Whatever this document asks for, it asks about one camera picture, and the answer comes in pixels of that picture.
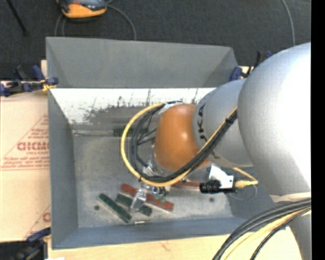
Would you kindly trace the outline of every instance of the orange device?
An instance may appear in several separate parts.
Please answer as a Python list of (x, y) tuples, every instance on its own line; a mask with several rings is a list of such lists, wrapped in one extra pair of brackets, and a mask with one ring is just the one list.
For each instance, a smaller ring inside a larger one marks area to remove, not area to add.
[(105, 13), (105, 0), (56, 0), (62, 13), (74, 20), (98, 17)]

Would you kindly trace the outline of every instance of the gray bin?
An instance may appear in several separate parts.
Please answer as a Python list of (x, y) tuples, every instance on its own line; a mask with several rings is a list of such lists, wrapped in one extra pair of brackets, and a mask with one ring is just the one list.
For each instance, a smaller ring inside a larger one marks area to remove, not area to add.
[(47, 38), (47, 60), (48, 75), (60, 79), (49, 94), (54, 249), (228, 234), (273, 206), (259, 184), (250, 200), (253, 187), (236, 196), (172, 189), (167, 199), (174, 211), (153, 209), (148, 218), (136, 214), (136, 221), (145, 221), (139, 225), (95, 207), (100, 193), (115, 199), (122, 183), (139, 186), (113, 132), (147, 104), (177, 98), (197, 103), (228, 82), (236, 65), (231, 48)]

